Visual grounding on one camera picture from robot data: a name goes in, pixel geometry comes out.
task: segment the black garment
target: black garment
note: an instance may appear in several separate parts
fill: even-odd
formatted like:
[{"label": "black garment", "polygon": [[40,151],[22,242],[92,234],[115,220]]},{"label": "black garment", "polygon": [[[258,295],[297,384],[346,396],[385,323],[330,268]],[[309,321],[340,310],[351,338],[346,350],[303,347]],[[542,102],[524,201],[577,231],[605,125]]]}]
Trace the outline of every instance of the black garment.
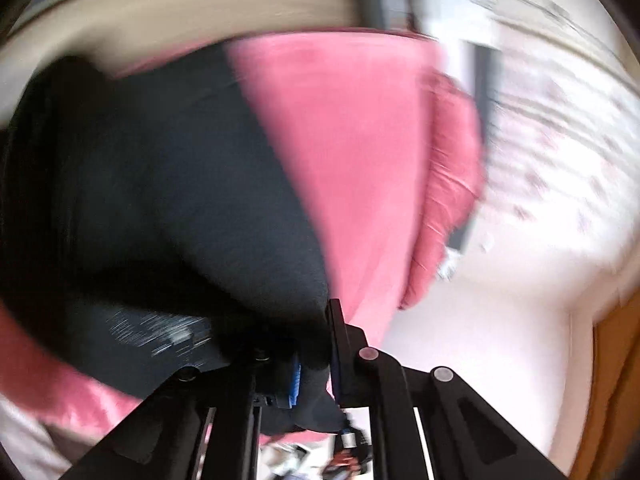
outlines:
[{"label": "black garment", "polygon": [[342,427],[319,243],[224,43],[120,80],[81,57],[43,70],[9,126],[1,215],[8,308],[81,372],[145,397],[268,327],[302,376],[263,433]]}]

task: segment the red fabric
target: red fabric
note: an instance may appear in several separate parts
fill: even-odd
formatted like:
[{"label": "red fabric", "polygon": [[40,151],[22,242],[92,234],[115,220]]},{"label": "red fabric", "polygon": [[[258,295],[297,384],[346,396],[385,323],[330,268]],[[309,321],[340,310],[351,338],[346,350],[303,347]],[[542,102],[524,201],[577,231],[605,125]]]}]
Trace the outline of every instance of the red fabric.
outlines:
[{"label": "red fabric", "polygon": [[[395,310],[426,293],[447,234],[478,191],[471,101],[438,76],[438,46],[425,39],[268,34],[230,43],[229,54],[318,231],[332,296],[380,345]],[[41,420],[95,436],[138,403],[47,354],[4,306],[0,390]]]}]

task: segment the folded pink fabric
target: folded pink fabric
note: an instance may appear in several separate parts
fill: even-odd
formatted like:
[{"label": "folded pink fabric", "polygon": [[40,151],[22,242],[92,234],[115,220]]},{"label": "folded pink fabric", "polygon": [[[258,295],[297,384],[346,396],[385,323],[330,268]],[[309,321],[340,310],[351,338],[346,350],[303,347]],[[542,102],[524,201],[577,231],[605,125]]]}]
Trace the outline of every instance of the folded pink fabric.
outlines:
[{"label": "folded pink fabric", "polygon": [[[228,53],[318,232],[332,296],[380,345],[395,310],[426,293],[448,233],[479,191],[472,101],[438,73],[439,47],[425,38],[267,34],[230,42]],[[4,306],[0,391],[41,420],[97,437],[138,403],[57,361]]]}]

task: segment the pink cloth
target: pink cloth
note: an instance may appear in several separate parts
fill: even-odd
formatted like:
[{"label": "pink cloth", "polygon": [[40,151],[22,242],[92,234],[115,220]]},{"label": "pink cloth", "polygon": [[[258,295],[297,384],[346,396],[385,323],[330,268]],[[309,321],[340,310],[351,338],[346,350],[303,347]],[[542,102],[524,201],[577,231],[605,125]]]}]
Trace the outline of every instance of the pink cloth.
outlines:
[{"label": "pink cloth", "polygon": [[[229,54],[318,231],[332,296],[345,320],[380,345],[395,310],[426,293],[448,233],[479,191],[471,100],[438,74],[438,46],[424,38],[267,34],[230,43]],[[93,436],[138,403],[57,361],[4,306],[0,390],[41,420]]]}]

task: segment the pink fabric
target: pink fabric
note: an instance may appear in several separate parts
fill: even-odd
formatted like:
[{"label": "pink fabric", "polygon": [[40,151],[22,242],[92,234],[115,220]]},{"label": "pink fabric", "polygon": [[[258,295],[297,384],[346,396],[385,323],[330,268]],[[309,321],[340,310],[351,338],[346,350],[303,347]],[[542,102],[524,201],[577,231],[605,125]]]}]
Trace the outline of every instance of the pink fabric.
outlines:
[{"label": "pink fabric", "polygon": [[[332,296],[378,346],[398,306],[426,293],[446,235],[478,190],[470,100],[437,75],[439,49],[425,39],[268,34],[231,43],[229,54],[318,231]],[[3,305],[0,390],[41,420],[94,436],[138,403],[47,354]]]}]

